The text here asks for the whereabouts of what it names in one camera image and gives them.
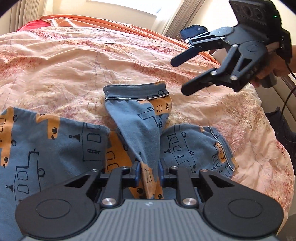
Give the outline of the person's right hand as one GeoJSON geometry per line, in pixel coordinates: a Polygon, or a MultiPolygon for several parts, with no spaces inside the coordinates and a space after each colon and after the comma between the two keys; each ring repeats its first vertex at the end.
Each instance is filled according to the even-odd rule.
{"type": "Polygon", "coordinates": [[[272,53],[270,55],[270,59],[268,65],[265,66],[251,81],[250,83],[255,86],[259,87],[262,83],[262,80],[273,73],[275,76],[286,76],[290,72],[295,73],[295,45],[292,47],[292,59],[288,64],[290,70],[288,69],[285,61],[283,58],[278,56],[276,53],[272,53]]]}

